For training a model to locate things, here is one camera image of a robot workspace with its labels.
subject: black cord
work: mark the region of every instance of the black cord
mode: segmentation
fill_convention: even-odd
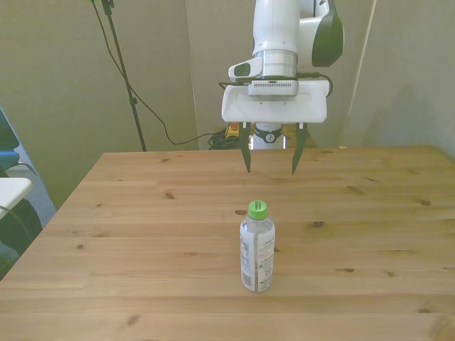
[[[239,137],[226,137],[226,130],[227,129],[223,129],[219,131],[208,140],[209,149],[211,151],[228,151],[240,148]]]
[[[319,72],[299,72],[297,73],[298,78],[324,78],[328,80],[330,85],[330,90],[328,91],[327,97],[329,97],[333,92],[333,80],[328,75],[323,75]]]
[[[333,81],[328,75],[323,75],[319,72],[300,72],[297,74],[297,78],[289,78],[289,77],[274,77],[274,79],[266,79],[266,80],[302,80],[307,78],[324,78],[328,80],[330,85],[330,90],[328,91],[327,97],[329,97],[333,92]],[[247,84],[250,84],[252,81],[255,80],[265,80],[261,78],[247,78],[244,82],[219,82],[218,84],[226,90],[226,86],[233,85],[235,87],[241,87]]]
[[[105,27],[102,24],[100,13],[98,12],[98,9],[97,9],[97,7],[95,5],[95,0],[92,0],[92,5],[93,5],[93,8],[95,9],[95,13],[97,14],[98,22],[100,23],[102,35],[103,35],[103,37],[105,39],[105,43],[106,43],[106,47],[107,47],[107,52],[109,53],[112,61],[114,62],[115,66],[117,67],[118,71],[120,72],[120,75],[122,75],[124,80],[127,81],[127,78],[123,74],[122,69],[120,69],[119,64],[117,63],[117,61],[115,60],[114,55],[112,54],[111,48],[109,46],[109,41],[107,40]],[[167,127],[166,123],[164,123],[163,119],[161,119],[161,117],[137,94],[137,92],[134,90],[134,88],[131,86],[131,84],[129,85],[129,87],[131,88],[131,91],[133,92],[133,94],[136,95],[137,99],[161,122],[161,124],[163,125],[163,128],[164,128],[164,132],[166,133],[166,138],[174,146],[180,146],[182,144],[189,144],[190,142],[196,141],[196,140],[200,139],[201,137],[215,135],[213,133],[211,133],[211,134],[203,134],[203,135],[200,135],[198,137],[195,137],[194,139],[191,139],[191,140],[185,141],[185,142],[174,142],[174,141],[172,141],[172,139],[171,139],[171,137],[169,136],[169,133],[168,133],[168,127]]]

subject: beige wall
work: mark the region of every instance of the beige wall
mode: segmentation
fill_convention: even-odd
[[[194,137],[184,0],[115,4],[132,84],[175,140]],[[123,80],[89,1],[1,0],[0,49],[0,105],[56,206],[102,153],[140,150]],[[157,120],[140,106],[139,114],[149,150],[197,148],[197,142],[173,148]]]
[[[346,46],[333,67],[320,69],[333,78],[335,91],[328,99],[327,122],[311,125],[319,146],[340,143],[373,0],[337,0],[336,5],[345,26]],[[251,58],[255,0],[186,0],[186,10],[198,130],[202,134],[224,126],[223,91],[218,82],[228,80],[230,66]],[[201,148],[206,148],[205,141],[201,141]]]
[[[454,1],[378,1],[346,144],[429,144],[455,156],[454,32]]]

